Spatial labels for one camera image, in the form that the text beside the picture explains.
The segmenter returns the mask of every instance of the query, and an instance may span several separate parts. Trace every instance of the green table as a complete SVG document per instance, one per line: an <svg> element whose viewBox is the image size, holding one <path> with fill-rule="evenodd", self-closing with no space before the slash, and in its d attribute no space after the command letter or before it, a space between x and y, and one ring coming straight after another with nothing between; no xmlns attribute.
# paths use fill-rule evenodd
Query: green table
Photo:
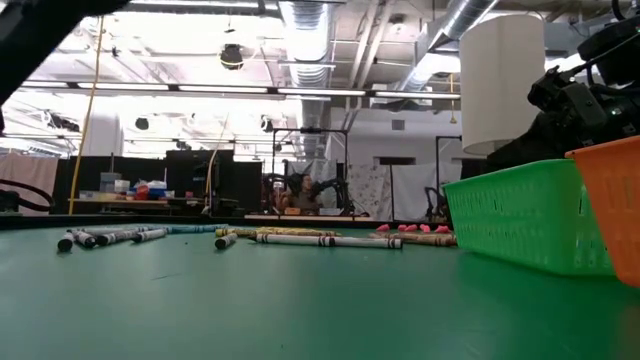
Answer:
<svg viewBox="0 0 640 360"><path fill-rule="evenodd" d="M58 255L63 231L0 232L0 359L640 359L640 292L614 278L212 234Z"/></svg>

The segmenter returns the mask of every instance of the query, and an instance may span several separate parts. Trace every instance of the white wall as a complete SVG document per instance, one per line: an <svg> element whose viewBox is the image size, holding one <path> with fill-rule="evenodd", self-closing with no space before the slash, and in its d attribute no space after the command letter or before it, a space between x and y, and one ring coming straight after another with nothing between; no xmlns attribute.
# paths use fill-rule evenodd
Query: white wall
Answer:
<svg viewBox="0 0 640 360"><path fill-rule="evenodd" d="M344 162L344 149L333 139L327 145L330 160ZM462 142L456 139L440 140L440 161L451 162L453 158L471 157L462 151ZM385 138L381 136L349 136L349 163L374 164L376 157L412 157L417 165L435 163L436 142L434 137Z"/></svg>
<svg viewBox="0 0 640 360"><path fill-rule="evenodd" d="M331 109L334 129L340 128L344 119L343 108ZM451 112L401 111L362 109L349 132L349 162L351 164L374 164L376 157L412 157L416 164L435 163L435 137L459 136L462 133L460 112L455 112L455 123L451 123ZM404 131L391 130L391 120L405 121ZM338 162L344 161L342 141L329 139L326 156ZM459 140L440 140L441 161L452 158L471 157L462 151Z"/></svg>

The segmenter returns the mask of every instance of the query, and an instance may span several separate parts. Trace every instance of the desk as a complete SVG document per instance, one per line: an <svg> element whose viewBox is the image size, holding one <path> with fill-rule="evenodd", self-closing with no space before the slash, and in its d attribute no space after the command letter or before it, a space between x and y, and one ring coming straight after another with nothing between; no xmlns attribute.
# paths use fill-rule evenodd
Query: desk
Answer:
<svg viewBox="0 0 640 360"><path fill-rule="evenodd" d="M304 220L304 221L344 221L344 222L370 222L371 217L364 216L323 216L323 215L245 215L245 219L255 220Z"/></svg>
<svg viewBox="0 0 640 360"><path fill-rule="evenodd" d="M192 198L174 198L165 200L100 200L100 199L74 199L76 204L88 203L88 204L101 204L103 210L111 211L111 209L138 209L138 210L166 210L169 215L173 210L178 209L179 206L172 204L174 202L184 201L187 204L202 202L201 199Z"/></svg>

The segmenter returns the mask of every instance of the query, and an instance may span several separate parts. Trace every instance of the white lampshade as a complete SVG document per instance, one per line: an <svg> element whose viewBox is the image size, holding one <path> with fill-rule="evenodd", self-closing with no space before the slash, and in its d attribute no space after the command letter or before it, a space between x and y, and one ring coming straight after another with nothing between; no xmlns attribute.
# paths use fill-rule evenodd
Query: white lampshade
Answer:
<svg viewBox="0 0 640 360"><path fill-rule="evenodd" d="M82 156L122 156L124 130L118 112L110 104L96 99L91 109L91 122L82 148Z"/></svg>
<svg viewBox="0 0 640 360"><path fill-rule="evenodd" d="M460 41L462 146L488 155L529 129L538 109L527 101L544 75L543 23L528 15L483 22Z"/></svg>

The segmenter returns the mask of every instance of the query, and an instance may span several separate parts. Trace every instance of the ductwork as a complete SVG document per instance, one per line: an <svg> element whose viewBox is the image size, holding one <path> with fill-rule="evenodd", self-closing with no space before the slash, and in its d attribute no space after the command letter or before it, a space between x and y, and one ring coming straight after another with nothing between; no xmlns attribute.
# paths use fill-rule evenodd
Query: ductwork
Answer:
<svg viewBox="0 0 640 360"><path fill-rule="evenodd" d="M132 0L120 12L280 17L275 1Z"/></svg>
<svg viewBox="0 0 640 360"><path fill-rule="evenodd" d="M332 5L318 2L280 2L282 19L286 26L287 56L298 64L289 67L293 86L302 88L326 88L330 70L318 66L329 53ZM328 111L325 102L302 101L302 126L327 128L323 113ZM316 140L304 141L305 156L315 156Z"/></svg>
<svg viewBox="0 0 640 360"><path fill-rule="evenodd" d="M433 36L429 35L431 41L427 53L418 61L409 76L397 87L397 90L422 91L433 75L430 70L433 62L446 60L443 55L432 54L430 51L450 41L459 40L498 2L499 0L451 0L447 6L447 13L437 20L440 27Z"/></svg>

